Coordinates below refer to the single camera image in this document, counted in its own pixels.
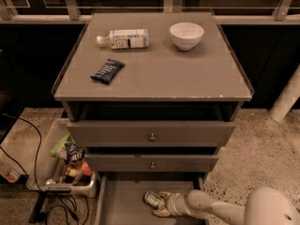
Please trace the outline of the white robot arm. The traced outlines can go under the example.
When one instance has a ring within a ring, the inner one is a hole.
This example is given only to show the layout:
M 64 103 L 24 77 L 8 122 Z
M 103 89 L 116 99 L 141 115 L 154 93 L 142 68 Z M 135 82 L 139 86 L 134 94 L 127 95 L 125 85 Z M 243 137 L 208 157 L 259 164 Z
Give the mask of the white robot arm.
M 300 225 L 299 152 L 273 113 L 241 110 L 237 128 L 204 183 L 188 193 L 161 191 L 160 218 L 204 218 L 229 225 Z

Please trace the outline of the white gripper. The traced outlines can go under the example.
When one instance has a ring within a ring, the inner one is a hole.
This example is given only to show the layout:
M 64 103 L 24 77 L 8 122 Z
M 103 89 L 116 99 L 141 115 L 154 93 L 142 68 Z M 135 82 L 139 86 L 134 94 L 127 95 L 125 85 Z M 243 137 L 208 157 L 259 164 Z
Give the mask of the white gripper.
M 186 197 L 180 193 L 171 193 L 160 191 L 160 197 L 166 199 L 166 209 L 153 210 L 152 214 L 159 218 L 167 218 L 172 216 L 183 216 L 188 214 Z

